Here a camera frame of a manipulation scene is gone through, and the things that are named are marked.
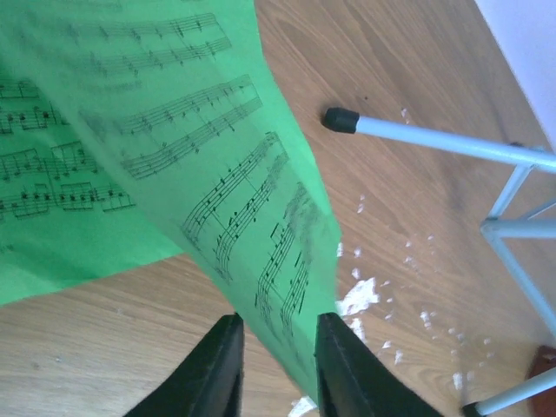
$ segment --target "black end cap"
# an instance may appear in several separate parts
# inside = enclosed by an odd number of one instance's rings
[[[465,417],[486,417],[483,414],[479,414],[477,411],[477,403],[473,402],[471,404],[467,404],[461,409],[461,412]]]
[[[359,113],[340,107],[333,107],[328,109],[322,118],[322,125],[334,132],[355,133],[358,121]]]

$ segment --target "metal frame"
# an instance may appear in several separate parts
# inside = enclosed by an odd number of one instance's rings
[[[488,217],[481,223],[480,231],[496,255],[504,262],[507,270],[533,304],[539,316],[545,321],[550,332],[556,336],[556,313],[503,242],[504,238],[556,239],[556,220],[533,220],[537,215],[555,206],[556,199],[542,204],[517,219],[500,219],[531,171],[538,169],[556,174],[556,155],[554,153],[538,148],[528,149],[520,145],[505,145],[470,136],[387,122],[338,108],[327,111],[323,124],[331,130],[342,133],[380,136],[399,142],[515,165],[514,172],[502,189]],[[556,369],[544,372],[488,400],[470,404],[464,407],[464,412],[468,416],[489,415],[552,387],[556,387]]]

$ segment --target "wooden floor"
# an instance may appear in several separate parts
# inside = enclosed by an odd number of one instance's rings
[[[323,108],[342,105],[546,146],[473,0],[257,3],[268,62],[341,223],[339,296],[354,285],[353,268],[378,284],[390,281],[378,288],[380,304],[361,317],[369,348],[446,416],[458,415],[462,401],[523,381],[547,331],[479,233],[511,169],[340,136],[319,124]],[[550,178],[534,175],[511,211],[525,211],[555,189]],[[548,287],[554,246],[513,248],[556,299]],[[0,415],[122,415],[232,311],[187,256],[2,308]],[[386,341],[391,347],[382,349]],[[460,390],[454,374],[462,376]],[[257,417],[288,415],[300,397],[251,333],[243,397],[242,415]],[[522,404],[496,415],[528,413]]]

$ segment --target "brown object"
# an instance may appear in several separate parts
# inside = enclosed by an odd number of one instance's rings
[[[541,346],[535,355],[528,377],[533,378],[554,367],[556,367],[556,348]],[[556,416],[556,387],[530,398],[529,406],[534,417]]]
[[[376,277],[381,303],[358,316],[369,347],[446,417],[458,415],[463,393],[466,402],[484,400],[522,382],[546,326],[479,231],[512,169],[339,135],[320,121],[327,106],[398,122],[405,108],[412,124],[548,148],[475,2],[255,3],[266,57],[341,223],[339,296],[354,286],[353,268]],[[511,211],[521,215],[550,195],[553,176],[534,174]],[[552,244],[510,244],[550,290]],[[430,328],[424,310],[436,313]],[[122,416],[231,312],[185,255],[2,307],[0,416]],[[392,347],[381,349],[385,341]],[[300,392],[249,331],[245,342],[242,417],[288,415]],[[460,391],[456,373],[470,379]],[[496,417],[526,409],[522,401]]]

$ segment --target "white paint chip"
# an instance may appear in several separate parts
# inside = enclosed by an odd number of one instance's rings
[[[453,375],[453,386],[460,391],[463,388],[463,375],[461,372],[456,372]]]
[[[394,358],[394,365],[398,365],[403,359],[403,352],[396,350],[396,357]]]
[[[357,314],[368,309],[371,304],[378,303],[381,296],[376,294],[375,288],[376,281],[374,277],[366,281],[358,281],[342,301],[336,302],[340,316]]]
[[[420,312],[420,319],[423,320],[423,324],[425,325],[425,328],[430,328],[432,326],[431,319],[427,311]]]
[[[365,338],[365,329],[363,328],[361,319],[354,318],[354,320],[349,325],[349,328],[354,331],[355,335],[359,337],[359,339],[363,341],[363,343],[367,343],[367,339]]]
[[[289,412],[288,417],[301,417],[311,410],[316,409],[316,404],[309,397],[302,397],[299,401],[292,404],[294,408]]]

